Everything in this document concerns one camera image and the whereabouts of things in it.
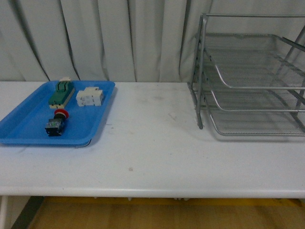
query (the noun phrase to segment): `desk organizer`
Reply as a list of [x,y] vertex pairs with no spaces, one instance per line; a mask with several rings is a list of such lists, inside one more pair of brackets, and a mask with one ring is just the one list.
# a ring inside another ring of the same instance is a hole
[[[66,105],[69,112],[62,136],[49,137],[45,126],[54,116],[48,104],[58,81],[40,86],[0,122],[0,143],[8,145],[86,146],[96,134],[114,89],[110,81],[73,81],[75,93]],[[76,94],[86,87],[103,90],[102,106],[79,107]]]
[[207,33],[208,17],[293,18],[303,15],[221,15],[200,18],[193,77],[188,83],[198,126],[205,108],[221,135],[305,135],[305,47],[270,34]]

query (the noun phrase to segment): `table leg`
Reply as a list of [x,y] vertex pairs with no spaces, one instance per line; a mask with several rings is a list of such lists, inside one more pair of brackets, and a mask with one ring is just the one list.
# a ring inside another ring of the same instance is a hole
[[0,208],[0,229],[5,229],[6,216],[8,211],[8,196],[2,196]]

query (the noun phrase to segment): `white table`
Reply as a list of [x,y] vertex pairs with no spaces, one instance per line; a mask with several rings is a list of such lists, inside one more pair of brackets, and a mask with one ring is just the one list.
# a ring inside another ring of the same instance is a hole
[[[41,84],[0,82],[0,119]],[[200,130],[186,83],[117,83],[110,104],[87,147],[0,145],[0,195],[305,198],[303,137]]]

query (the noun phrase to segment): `wooden floor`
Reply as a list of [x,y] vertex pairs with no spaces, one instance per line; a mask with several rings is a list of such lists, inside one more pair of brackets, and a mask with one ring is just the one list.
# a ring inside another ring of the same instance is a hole
[[305,229],[296,199],[46,198],[30,229]]

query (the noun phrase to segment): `terminal block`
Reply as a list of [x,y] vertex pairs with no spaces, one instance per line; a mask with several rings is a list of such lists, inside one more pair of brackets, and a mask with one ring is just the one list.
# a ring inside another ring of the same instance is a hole
[[101,106],[103,98],[103,90],[99,90],[98,87],[86,87],[76,95],[78,106]]
[[49,99],[52,109],[64,108],[75,92],[74,85],[69,78],[63,78],[56,84],[56,91]]

